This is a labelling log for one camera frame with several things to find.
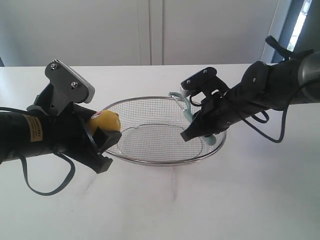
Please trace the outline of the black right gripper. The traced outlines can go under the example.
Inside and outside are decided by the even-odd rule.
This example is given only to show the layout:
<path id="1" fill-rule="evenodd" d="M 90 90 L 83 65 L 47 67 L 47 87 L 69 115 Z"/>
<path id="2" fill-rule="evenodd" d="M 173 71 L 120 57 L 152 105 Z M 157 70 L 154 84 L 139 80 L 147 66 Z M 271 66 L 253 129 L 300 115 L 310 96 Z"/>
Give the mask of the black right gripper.
<path id="1" fill-rule="evenodd" d="M 216 91 L 201 100 L 200 106 L 190 125 L 180 133 L 185 142 L 223 132 L 250 117 L 250 91 L 243 86 L 234 86 L 225 93 Z"/>

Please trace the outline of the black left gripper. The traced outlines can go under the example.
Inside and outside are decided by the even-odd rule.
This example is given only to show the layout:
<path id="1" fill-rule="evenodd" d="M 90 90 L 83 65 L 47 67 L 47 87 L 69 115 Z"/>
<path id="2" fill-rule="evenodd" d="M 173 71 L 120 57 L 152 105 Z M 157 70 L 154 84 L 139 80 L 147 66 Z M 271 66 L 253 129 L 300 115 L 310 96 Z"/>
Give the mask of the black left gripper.
<path id="1" fill-rule="evenodd" d="M 106 172 L 113 160 L 103 153 L 121 139 L 120 131 L 97 128 L 92 135 L 86 123 L 97 112 L 70 103 L 60 114 L 51 105 L 53 86 L 48 84 L 26 112 L 26 156 L 56 154 L 75 160 L 95 173 Z"/>

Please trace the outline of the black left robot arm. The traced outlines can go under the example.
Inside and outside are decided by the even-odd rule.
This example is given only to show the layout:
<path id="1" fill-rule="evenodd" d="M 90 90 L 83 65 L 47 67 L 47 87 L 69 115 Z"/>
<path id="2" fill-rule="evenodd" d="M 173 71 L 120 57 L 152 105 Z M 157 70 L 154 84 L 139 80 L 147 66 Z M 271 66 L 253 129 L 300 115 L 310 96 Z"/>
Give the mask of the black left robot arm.
<path id="1" fill-rule="evenodd" d="M 104 126 L 90 131 L 87 124 L 95 111 L 80 106 L 88 97 L 88 88 L 69 87 L 63 92 L 50 83 L 26 111 L 2 111 L 0 161 L 61 153 L 97 174 L 106 172 L 113 160 L 103 152 L 117 144 L 122 134 Z"/>

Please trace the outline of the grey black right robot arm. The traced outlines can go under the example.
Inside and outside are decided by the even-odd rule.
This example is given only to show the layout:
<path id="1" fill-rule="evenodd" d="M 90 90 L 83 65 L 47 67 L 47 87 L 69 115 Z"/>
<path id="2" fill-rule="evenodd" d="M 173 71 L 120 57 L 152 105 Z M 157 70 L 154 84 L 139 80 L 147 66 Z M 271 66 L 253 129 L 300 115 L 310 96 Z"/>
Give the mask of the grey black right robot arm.
<path id="1" fill-rule="evenodd" d="M 265 42 L 283 60 L 274 65 L 256 61 L 232 88 L 217 76 L 214 67 L 204 68 L 181 82 L 181 94 L 191 105 L 200 108 L 193 114 L 189 127 L 181 133 L 184 141 L 219 134 L 243 121 L 269 141 L 280 143 L 285 135 L 289 106 L 319 103 L 320 53 L 313 49 L 290 51 L 271 35 Z M 282 112 L 277 139 L 247 120 L 251 117 L 266 124 L 270 119 L 267 110 Z"/>

